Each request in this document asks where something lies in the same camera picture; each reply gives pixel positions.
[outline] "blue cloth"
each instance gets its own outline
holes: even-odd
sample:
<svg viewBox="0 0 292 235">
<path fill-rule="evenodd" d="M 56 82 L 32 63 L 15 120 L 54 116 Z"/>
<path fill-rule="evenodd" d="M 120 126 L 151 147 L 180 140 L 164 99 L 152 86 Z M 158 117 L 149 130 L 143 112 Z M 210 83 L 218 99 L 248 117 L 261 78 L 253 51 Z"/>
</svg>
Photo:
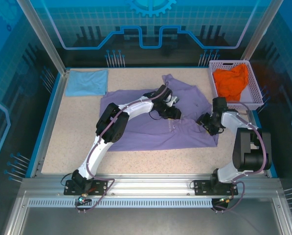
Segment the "blue cloth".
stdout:
<svg viewBox="0 0 292 235">
<path fill-rule="evenodd" d="M 104 95 L 108 90 L 108 70 L 70 71 L 66 96 Z"/>
</svg>

